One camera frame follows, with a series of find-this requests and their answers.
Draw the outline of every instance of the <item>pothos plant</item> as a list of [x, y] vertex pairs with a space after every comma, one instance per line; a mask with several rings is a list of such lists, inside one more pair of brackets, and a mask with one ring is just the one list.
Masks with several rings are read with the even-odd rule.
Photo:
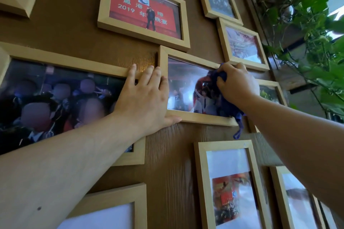
[[[306, 83], [314, 84], [311, 92], [325, 113], [336, 114], [344, 120], [344, 36], [332, 40], [328, 34], [330, 31], [344, 33], [344, 16], [334, 21], [336, 15], [329, 16], [328, 1], [256, 0], [274, 29], [271, 45], [265, 48]], [[298, 58], [281, 45], [291, 25], [304, 34], [305, 53]]]

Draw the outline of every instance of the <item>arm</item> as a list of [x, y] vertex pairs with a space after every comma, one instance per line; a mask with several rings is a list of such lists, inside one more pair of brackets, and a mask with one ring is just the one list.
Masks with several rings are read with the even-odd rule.
[[223, 64], [223, 96], [255, 123], [285, 166], [317, 198], [344, 217], [344, 125], [259, 96], [259, 85], [243, 64]]
[[135, 141], [181, 121], [165, 118], [169, 85], [136, 66], [114, 113], [100, 121], [0, 156], [0, 228], [56, 228]]

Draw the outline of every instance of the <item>finger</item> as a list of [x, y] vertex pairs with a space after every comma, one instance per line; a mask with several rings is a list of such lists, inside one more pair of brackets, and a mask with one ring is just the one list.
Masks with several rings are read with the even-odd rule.
[[170, 92], [170, 85], [169, 85], [169, 80], [165, 77], [161, 77], [161, 82], [160, 82], [160, 87], [159, 90], [166, 96], [169, 96]]
[[156, 67], [149, 81], [149, 86], [159, 89], [160, 81], [161, 81], [161, 69], [160, 67]]
[[246, 66], [243, 63], [238, 63], [236, 67], [240, 70], [244, 70], [247, 72]]
[[217, 72], [226, 72], [228, 73], [231, 70], [234, 70], [235, 67], [233, 65], [231, 65], [230, 63], [224, 63], [220, 66], [219, 69], [217, 69]]
[[220, 76], [217, 78], [216, 84], [220, 91], [225, 87], [225, 81]]
[[133, 64], [128, 71], [128, 76], [125, 82], [125, 86], [131, 87], [135, 86], [135, 72], [136, 72], [136, 64]]
[[179, 123], [182, 121], [182, 118], [181, 117], [178, 117], [178, 116], [168, 116], [168, 117], [165, 117], [164, 119], [164, 128], [166, 127], [170, 127], [176, 123]]
[[139, 80], [139, 83], [137, 85], [147, 85], [152, 73], [154, 70], [154, 66], [148, 66], [147, 69], [144, 71], [143, 75], [141, 76], [141, 79]]

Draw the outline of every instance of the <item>wood grain panel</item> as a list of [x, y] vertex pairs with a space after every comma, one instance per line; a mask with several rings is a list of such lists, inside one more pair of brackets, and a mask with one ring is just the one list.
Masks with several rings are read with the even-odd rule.
[[[187, 4], [189, 54], [224, 62], [216, 22], [204, 17], [200, 0]], [[235, 0], [244, 27], [257, 31], [245, 0]], [[0, 12], [0, 41], [142, 71], [157, 65], [159, 45], [97, 28], [100, 0], [37, 0], [30, 19]], [[253, 72], [259, 79], [268, 73]], [[233, 140], [237, 127], [177, 124], [146, 140], [145, 165], [111, 167], [90, 193], [144, 182], [147, 184], [148, 228], [199, 229], [200, 204], [193, 143]], [[265, 165], [281, 161], [260, 134], [251, 139], [269, 203], [274, 228], [281, 228], [270, 173]]]

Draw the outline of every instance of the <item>red banner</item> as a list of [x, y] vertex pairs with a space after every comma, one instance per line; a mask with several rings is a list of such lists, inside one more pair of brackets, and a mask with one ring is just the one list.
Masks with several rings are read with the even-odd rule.
[[[179, 34], [176, 32], [173, 9], [155, 0], [111, 0], [110, 17], [146, 28], [149, 6], [155, 12], [154, 24], [156, 31], [180, 39]], [[153, 30], [151, 22], [149, 23], [149, 29]]]

